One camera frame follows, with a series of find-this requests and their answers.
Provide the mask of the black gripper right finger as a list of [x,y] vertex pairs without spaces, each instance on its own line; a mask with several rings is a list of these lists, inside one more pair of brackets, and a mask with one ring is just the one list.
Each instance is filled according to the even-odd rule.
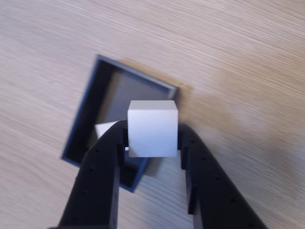
[[185,171],[188,214],[195,229],[264,229],[231,179],[197,133],[178,127],[181,168]]

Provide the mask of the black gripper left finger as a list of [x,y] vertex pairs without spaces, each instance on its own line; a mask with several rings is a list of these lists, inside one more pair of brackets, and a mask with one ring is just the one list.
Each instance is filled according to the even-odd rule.
[[127,121],[111,126],[85,154],[59,229],[115,229]]

